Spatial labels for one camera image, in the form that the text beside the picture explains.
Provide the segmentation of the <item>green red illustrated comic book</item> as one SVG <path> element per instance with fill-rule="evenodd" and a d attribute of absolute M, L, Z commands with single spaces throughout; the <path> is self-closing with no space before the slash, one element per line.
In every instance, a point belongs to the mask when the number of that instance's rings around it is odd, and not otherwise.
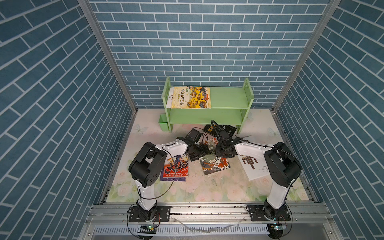
<path fill-rule="evenodd" d="M 218 140 L 212 138 L 204 142 L 209 148 L 209 154 L 199 158 L 204 175 L 210 175 L 216 172 L 220 172 L 226 169 L 229 169 L 230 163 L 226 158 L 217 157 L 216 146 Z"/>

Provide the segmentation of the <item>black book with gold text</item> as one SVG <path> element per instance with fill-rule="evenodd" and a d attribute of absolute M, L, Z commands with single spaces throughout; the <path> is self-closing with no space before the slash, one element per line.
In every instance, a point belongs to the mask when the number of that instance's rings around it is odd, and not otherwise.
<path fill-rule="evenodd" d="M 221 131 L 224 131 L 226 132 L 230 137 L 232 137 L 236 131 L 237 131 L 237 128 L 236 127 L 233 127 L 231 125 L 218 125 L 217 126 L 217 129 L 221 132 Z M 206 125 L 204 128 L 203 128 L 203 131 L 207 134 L 210 134 L 211 136 L 214 136 L 215 138 L 218 136 L 216 131 L 214 130 L 214 127 L 212 125 Z"/>

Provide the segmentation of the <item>white book with brown bars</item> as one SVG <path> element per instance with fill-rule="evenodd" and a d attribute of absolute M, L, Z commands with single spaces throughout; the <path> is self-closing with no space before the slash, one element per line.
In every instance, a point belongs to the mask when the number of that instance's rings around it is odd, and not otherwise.
<path fill-rule="evenodd" d="M 249 181 L 270 177 L 270 172 L 263 155 L 257 157 L 237 155 Z"/>

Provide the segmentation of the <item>yellow red illustrated book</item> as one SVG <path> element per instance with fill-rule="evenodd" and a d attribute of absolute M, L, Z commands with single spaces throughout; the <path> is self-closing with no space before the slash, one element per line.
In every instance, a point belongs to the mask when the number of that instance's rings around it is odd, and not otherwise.
<path fill-rule="evenodd" d="M 171 102 L 167 105 L 171 109 L 210 109 L 211 89 L 209 87 L 172 87 Z"/>

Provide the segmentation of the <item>blue sci-fi magazine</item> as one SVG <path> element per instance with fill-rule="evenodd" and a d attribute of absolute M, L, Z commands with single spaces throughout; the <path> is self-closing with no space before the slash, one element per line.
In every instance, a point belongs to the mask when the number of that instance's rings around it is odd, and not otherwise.
<path fill-rule="evenodd" d="M 174 95 L 174 87 L 171 87 L 169 90 L 169 95 L 168 95 L 167 104 L 166 104 L 167 109 L 172 108 L 173 95 Z"/>

